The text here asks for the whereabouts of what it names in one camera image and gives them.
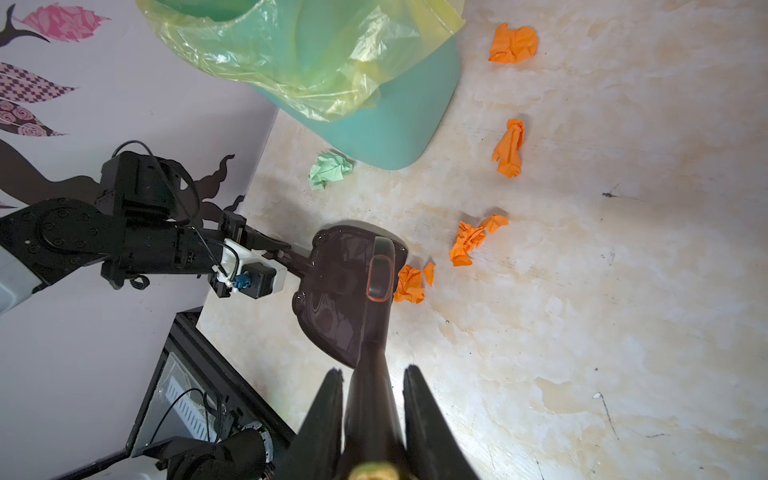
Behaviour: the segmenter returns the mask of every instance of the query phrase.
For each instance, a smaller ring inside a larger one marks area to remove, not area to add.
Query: trash bag
[[[136,0],[176,55],[270,92],[312,120],[344,118],[463,25],[462,0]]]

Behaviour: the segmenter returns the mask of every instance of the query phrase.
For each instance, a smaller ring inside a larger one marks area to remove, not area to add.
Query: orange paper scrap
[[[517,118],[510,118],[507,121],[507,133],[502,137],[502,141],[498,142],[496,148],[493,149],[493,161],[498,161],[499,173],[512,178],[517,177],[520,174],[520,166],[522,161],[520,160],[520,154],[518,150],[523,146],[523,138],[525,137],[525,126],[522,120]]]
[[[424,267],[424,280],[427,281],[429,286],[432,286],[432,282],[435,281],[435,264],[430,262]]]
[[[456,243],[453,244],[449,253],[453,266],[472,265],[472,260],[467,253],[482,245],[485,241],[485,232],[494,233],[504,225],[509,225],[509,220],[502,215],[491,215],[483,220],[480,227],[477,228],[468,223],[460,222],[456,232]]]
[[[502,23],[496,28],[491,45],[490,61],[497,63],[518,63],[536,55],[538,36],[531,27],[518,30],[507,30],[508,25]]]
[[[502,215],[491,215],[480,223],[480,228],[484,229],[488,233],[494,233],[499,227],[509,225],[507,217]]]
[[[397,275],[397,291],[395,301],[408,300],[410,303],[424,301],[424,289],[422,288],[422,271],[406,265]]]

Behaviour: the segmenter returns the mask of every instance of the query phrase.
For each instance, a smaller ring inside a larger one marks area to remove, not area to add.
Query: table surface
[[[425,302],[392,308],[392,383],[422,369],[481,478],[760,478],[768,4],[477,0],[464,16],[462,77],[420,160],[311,191],[327,145],[280,112],[249,224],[310,247],[362,221],[412,265],[434,259]],[[487,61],[502,22],[538,32],[533,59]],[[526,130],[511,180],[491,162],[509,118]],[[458,222],[489,213],[510,225],[453,267]],[[199,323],[295,430],[339,366],[302,334],[297,286],[211,294]]]

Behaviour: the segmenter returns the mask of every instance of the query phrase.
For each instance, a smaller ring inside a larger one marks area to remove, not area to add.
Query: pink leaf decal
[[[43,77],[0,61],[0,98],[28,104],[51,100],[73,91]]]
[[[29,110],[12,101],[0,100],[0,129],[29,137],[55,137],[59,134],[43,125]]]
[[[82,7],[61,7],[58,3],[40,7],[19,22],[59,41],[80,41],[92,37],[107,17]]]

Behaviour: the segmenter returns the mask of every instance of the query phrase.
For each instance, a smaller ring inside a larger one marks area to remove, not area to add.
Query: wall
[[[88,14],[73,11],[74,30],[49,29],[47,41],[27,35],[4,44],[9,30],[0,32],[0,62],[76,88],[46,101],[15,102],[63,136],[26,137],[0,124],[0,142],[10,146],[0,155],[0,215],[15,211],[3,206],[23,207],[62,191],[86,195],[114,148],[134,138],[206,184],[207,217],[235,204],[253,176],[275,107],[244,84],[178,59],[133,2],[72,1],[109,19],[84,25]],[[46,5],[17,5],[14,28],[32,30],[22,20]],[[79,184],[71,180],[82,175]],[[90,266],[0,317],[4,478],[54,477],[124,447],[174,313],[201,305],[208,289],[193,276],[151,280],[142,292],[115,291]]]

